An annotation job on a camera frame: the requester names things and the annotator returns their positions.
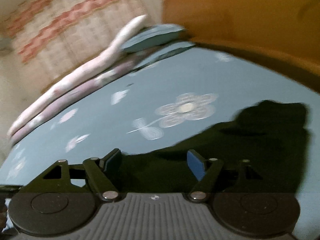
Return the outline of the black sweatpants with drawstring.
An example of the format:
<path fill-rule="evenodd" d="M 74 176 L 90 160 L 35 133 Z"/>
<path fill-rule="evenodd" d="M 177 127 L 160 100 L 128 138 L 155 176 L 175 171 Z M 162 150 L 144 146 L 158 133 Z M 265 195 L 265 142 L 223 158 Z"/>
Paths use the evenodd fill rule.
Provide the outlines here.
<path fill-rule="evenodd" d="M 188 150 L 224 162 L 219 190 L 297 191 L 305 170 L 308 109 L 302 103 L 262 101 L 233 121 L 208 127 L 178 144 L 146 154 L 124 155 L 107 177 L 120 192 L 190 192 L 197 179 Z"/>

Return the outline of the purple floral folded quilt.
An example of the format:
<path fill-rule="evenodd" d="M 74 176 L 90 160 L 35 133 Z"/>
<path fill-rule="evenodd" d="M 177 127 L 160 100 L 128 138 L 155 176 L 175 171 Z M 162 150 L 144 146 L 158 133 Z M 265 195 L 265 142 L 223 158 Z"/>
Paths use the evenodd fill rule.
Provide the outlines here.
<path fill-rule="evenodd" d="M 26 124 L 20 126 L 20 128 L 10 136 L 10 143 L 12 145 L 17 144 L 34 129 L 58 115 L 68 106 L 74 104 L 96 90 L 101 89 L 114 80 L 129 74 L 136 66 L 138 66 L 139 63 L 141 63 L 154 52 L 155 49 L 152 48 L 130 54 L 117 62 L 109 70 L 100 73 L 96 77 L 86 80 L 80 85 L 73 87 L 73 89 L 61 94 L 60 97 L 55 98 L 49 103 L 46 103 L 46 105 L 41 108 L 39 113 L 33 115 Z"/>

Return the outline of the blue patterned bed sheet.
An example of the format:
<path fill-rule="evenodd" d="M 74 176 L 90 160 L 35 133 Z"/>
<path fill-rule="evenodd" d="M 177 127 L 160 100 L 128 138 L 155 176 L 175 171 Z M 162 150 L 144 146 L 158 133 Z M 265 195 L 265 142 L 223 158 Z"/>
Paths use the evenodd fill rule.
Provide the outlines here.
<path fill-rule="evenodd" d="M 304 103 L 310 141 L 298 190 L 300 239 L 319 235 L 319 94 L 218 51 L 191 48 L 121 77 L 29 133 L 1 167 L 1 183 L 25 185 L 59 159 L 71 164 L 119 148 L 142 154 L 231 121 L 263 100 Z"/>

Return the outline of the patterned beige pink curtain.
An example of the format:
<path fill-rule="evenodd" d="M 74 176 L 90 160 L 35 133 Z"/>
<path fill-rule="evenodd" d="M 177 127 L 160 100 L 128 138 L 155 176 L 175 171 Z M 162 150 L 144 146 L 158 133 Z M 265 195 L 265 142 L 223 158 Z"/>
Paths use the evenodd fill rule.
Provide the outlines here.
<path fill-rule="evenodd" d="M 5 20 L 22 80 L 43 92 L 105 50 L 146 14 L 141 0 L 25 0 Z"/>

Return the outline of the white floral folded quilt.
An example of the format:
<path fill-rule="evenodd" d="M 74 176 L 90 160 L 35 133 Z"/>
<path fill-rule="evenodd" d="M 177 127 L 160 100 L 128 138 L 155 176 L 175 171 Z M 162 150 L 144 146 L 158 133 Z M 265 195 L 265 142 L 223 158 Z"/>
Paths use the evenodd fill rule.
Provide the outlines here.
<path fill-rule="evenodd" d="M 148 15 L 137 16 L 128 22 L 117 33 L 107 49 L 52 85 L 52 87 L 25 109 L 12 123 L 7 135 L 12 137 L 20 128 L 38 115 L 55 99 L 112 66 L 121 56 L 121 46 L 146 27 L 147 22 Z"/>

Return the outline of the wooden headboard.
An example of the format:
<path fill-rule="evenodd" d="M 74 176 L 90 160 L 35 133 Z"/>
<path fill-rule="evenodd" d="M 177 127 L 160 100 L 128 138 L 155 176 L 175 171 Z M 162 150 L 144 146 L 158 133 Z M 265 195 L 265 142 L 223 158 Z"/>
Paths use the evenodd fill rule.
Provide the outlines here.
<path fill-rule="evenodd" d="M 319 0 L 163 0 L 162 20 L 319 91 Z"/>

